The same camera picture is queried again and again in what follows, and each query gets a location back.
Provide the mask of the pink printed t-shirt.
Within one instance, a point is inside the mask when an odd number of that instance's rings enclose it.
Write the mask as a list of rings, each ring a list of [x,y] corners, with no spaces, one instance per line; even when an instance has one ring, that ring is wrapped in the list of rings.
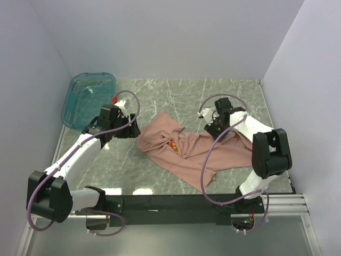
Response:
[[[165,112],[138,136],[137,148],[154,163],[201,191],[216,172],[251,165],[252,143],[230,131],[209,153],[214,139],[206,132],[184,132],[184,126]]]

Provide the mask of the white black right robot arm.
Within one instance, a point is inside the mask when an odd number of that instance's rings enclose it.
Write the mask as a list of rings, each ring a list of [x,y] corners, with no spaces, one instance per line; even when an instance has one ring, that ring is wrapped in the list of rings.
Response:
[[[247,179],[236,189],[236,197],[227,202],[215,201],[204,193],[210,203],[218,206],[231,205],[238,212],[245,213],[253,206],[269,183],[292,167],[292,158],[287,133],[284,129],[271,128],[248,112],[248,106],[240,100],[240,107],[230,102],[231,94],[218,94],[215,110],[200,106],[197,115],[206,121],[205,131],[213,138],[209,149],[212,153],[230,131],[237,131],[252,143],[251,165],[253,170]]]

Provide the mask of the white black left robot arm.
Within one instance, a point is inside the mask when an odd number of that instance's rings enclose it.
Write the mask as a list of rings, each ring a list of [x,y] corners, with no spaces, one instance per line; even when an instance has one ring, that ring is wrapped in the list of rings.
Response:
[[[128,101],[105,104],[99,116],[82,130],[74,145],[45,171],[34,171],[28,179],[27,213],[62,223],[71,212],[88,208],[101,214],[107,207],[105,191],[92,186],[71,191],[69,184],[85,164],[113,138],[136,138],[140,130],[136,114],[128,112]]]

